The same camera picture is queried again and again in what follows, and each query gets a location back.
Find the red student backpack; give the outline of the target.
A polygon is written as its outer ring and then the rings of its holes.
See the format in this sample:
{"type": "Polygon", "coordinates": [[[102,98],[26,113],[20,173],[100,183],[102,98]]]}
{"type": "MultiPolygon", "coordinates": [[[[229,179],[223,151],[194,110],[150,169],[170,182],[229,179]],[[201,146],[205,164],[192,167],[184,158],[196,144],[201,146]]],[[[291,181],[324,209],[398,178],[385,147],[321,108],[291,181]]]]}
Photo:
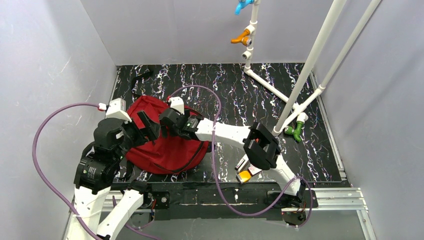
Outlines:
{"type": "MultiPolygon", "coordinates": [[[[153,96],[140,96],[128,109],[128,115],[139,128],[144,124],[137,116],[145,111],[154,122],[159,122],[159,115],[168,105],[153,96]]],[[[126,154],[126,159],[141,170],[152,174],[179,174],[193,169],[201,163],[210,151],[209,141],[186,140],[179,136],[160,136],[154,142],[133,147],[126,154]]]]}

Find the red white eraser box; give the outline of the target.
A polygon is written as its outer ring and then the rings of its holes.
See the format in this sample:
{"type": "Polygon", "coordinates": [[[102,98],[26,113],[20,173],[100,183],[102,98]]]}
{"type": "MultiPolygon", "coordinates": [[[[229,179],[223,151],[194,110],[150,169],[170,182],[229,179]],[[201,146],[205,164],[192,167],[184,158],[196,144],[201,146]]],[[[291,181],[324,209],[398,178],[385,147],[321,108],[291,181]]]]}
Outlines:
{"type": "Polygon", "coordinates": [[[260,168],[255,167],[255,166],[253,166],[253,165],[250,165],[250,166],[248,167],[247,171],[250,173],[250,175],[251,175],[252,177],[262,172],[262,170],[261,170],[260,168]]]}

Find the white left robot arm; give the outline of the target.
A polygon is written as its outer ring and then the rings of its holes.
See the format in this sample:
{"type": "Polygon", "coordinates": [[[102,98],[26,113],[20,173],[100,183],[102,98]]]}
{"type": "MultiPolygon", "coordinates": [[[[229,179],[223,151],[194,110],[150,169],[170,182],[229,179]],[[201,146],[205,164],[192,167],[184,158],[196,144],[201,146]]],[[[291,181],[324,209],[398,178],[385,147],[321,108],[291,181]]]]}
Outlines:
{"type": "Polygon", "coordinates": [[[118,233],[144,202],[149,185],[145,181],[131,182],[119,203],[100,222],[106,197],[112,188],[120,162],[134,147],[159,138],[160,124],[144,111],[137,113],[144,127],[139,128],[130,119],[115,117],[101,120],[93,132],[93,152],[83,156],[77,165],[74,178],[76,213],[72,215],[67,230],[68,240],[114,240],[118,233]]]}

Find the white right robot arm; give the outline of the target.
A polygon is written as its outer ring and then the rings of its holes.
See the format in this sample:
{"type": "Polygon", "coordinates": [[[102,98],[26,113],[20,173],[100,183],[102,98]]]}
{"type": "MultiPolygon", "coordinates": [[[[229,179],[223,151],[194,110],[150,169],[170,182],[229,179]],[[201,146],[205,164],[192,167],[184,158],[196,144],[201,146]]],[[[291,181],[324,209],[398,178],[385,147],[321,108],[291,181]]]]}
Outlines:
{"type": "Polygon", "coordinates": [[[297,179],[294,172],[284,161],[279,141],[261,123],[251,126],[235,126],[215,123],[201,116],[191,115],[189,110],[180,113],[174,108],[167,108],[159,115],[159,122],[164,135],[180,137],[185,140],[215,141],[243,149],[243,161],[249,168],[243,170],[237,166],[236,178],[244,184],[259,172],[267,172],[269,177],[278,183],[284,194],[303,196],[305,184],[297,179]]]}

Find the orange pipe valve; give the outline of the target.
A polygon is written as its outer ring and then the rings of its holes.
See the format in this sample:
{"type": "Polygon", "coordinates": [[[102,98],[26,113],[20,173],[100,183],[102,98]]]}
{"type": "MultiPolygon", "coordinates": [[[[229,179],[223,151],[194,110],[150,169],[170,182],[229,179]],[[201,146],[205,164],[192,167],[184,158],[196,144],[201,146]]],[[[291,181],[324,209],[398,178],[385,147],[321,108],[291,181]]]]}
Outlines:
{"type": "Polygon", "coordinates": [[[249,47],[252,44],[252,39],[250,38],[251,31],[245,29],[237,38],[232,38],[230,40],[231,44],[242,44],[245,47],[249,47]]]}

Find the green pipe valve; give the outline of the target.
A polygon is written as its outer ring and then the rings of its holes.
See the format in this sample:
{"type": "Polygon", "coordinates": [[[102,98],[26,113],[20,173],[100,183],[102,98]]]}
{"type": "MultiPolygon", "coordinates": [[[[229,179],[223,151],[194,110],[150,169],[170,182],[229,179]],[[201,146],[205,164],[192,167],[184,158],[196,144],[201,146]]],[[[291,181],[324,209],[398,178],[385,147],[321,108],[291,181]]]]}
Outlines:
{"type": "Polygon", "coordinates": [[[297,121],[295,128],[293,128],[292,126],[286,126],[284,128],[284,133],[286,135],[293,136],[294,140],[299,143],[302,141],[301,134],[302,134],[304,124],[305,123],[303,121],[297,121]]]}

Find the blue pipe valve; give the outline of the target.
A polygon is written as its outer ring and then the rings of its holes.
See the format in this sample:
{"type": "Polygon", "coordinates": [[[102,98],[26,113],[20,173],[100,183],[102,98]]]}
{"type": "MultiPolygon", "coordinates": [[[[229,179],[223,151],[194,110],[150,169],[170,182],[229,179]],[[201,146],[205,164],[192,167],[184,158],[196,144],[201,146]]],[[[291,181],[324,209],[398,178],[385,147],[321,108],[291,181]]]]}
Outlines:
{"type": "Polygon", "coordinates": [[[239,15],[242,9],[254,3],[255,3],[255,0],[238,0],[238,4],[235,8],[234,14],[239,15]]]}

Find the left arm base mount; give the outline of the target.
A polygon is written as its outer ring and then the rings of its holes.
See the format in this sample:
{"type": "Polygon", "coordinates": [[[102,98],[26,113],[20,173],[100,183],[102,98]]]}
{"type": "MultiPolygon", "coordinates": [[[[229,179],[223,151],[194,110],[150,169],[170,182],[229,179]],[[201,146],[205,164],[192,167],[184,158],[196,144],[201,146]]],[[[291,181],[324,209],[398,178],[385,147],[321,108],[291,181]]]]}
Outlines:
{"type": "Polygon", "coordinates": [[[149,185],[143,195],[143,204],[141,209],[146,210],[148,214],[148,223],[155,219],[159,210],[168,210],[170,206],[170,193],[168,191],[154,190],[149,185]]]}

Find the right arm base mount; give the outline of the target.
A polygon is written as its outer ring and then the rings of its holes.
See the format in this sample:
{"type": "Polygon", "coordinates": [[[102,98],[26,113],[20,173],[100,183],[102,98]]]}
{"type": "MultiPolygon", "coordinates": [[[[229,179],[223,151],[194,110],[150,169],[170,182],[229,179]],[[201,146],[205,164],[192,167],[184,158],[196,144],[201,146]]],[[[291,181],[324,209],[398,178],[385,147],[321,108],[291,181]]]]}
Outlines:
{"type": "Polygon", "coordinates": [[[281,210],[282,220],[289,226],[301,227],[309,219],[310,210],[319,207],[318,197],[314,190],[305,190],[299,196],[283,194],[273,205],[272,210],[281,210]]]}

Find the aluminium front rail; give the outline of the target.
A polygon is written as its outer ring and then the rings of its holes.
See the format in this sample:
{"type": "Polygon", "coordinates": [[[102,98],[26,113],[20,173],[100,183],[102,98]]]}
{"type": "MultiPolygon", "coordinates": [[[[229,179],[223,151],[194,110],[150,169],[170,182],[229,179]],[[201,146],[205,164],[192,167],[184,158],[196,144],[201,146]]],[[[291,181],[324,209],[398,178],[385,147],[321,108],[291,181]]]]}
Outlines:
{"type": "MultiPolygon", "coordinates": [[[[159,210],[155,214],[158,221],[173,219],[235,219],[237,215],[231,211],[235,207],[238,211],[266,211],[263,218],[275,221],[282,216],[280,209],[268,208],[281,198],[281,191],[276,184],[253,183],[246,186],[236,186],[225,183],[219,194],[211,183],[197,185],[154,183],[151,185],[156,191],[165,191],[170,194],[169,209],[159,210]]],[[[102,212],[110,212],[114,203],[122,199],[126,184],[115,183],[107,195],[102,212]]],[[[368,240],[375,239],[375,233],[368,216],[368,206],[360,188],[330,187],[312,188],[316,192],[318,208],[313,211],[356,211],[361,222],[362,231],[368,240]]],[[[146,213],[139,207],[134,213],[146,213]]]]}

